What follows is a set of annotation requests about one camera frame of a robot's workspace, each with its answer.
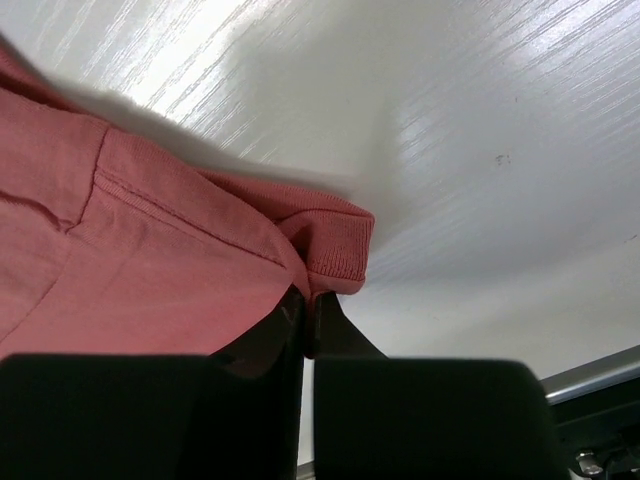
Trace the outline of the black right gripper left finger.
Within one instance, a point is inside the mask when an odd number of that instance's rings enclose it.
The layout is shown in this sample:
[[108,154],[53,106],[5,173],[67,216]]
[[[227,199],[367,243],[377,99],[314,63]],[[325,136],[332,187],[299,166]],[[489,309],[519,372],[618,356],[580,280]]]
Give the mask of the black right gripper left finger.
[[293,478],[304,320],[292,289],[208,356],[4,359],[2,477]]

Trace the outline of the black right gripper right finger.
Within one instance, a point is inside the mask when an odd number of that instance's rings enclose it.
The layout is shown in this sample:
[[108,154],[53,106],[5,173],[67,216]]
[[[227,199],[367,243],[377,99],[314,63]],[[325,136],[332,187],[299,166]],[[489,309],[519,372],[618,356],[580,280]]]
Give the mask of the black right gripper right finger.
[[564,479],[541,384],[522,363],[390,358],[333,293],[314,304],[319,479]]

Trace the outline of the red t shirt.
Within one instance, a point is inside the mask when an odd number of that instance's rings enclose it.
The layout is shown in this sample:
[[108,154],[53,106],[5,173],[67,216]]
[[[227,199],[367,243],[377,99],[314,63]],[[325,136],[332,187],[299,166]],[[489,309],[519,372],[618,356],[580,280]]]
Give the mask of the red t shirt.
[[1,353],[210,354],[365,280],[371,213],[202,171],[1,51]]

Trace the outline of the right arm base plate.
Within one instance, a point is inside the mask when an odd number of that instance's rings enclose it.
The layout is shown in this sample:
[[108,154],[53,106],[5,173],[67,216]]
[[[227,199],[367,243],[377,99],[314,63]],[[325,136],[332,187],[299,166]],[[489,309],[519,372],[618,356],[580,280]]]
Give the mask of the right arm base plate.
[[639,477],[639,402],[577,398],[552,406],[569,471],[580,479]]

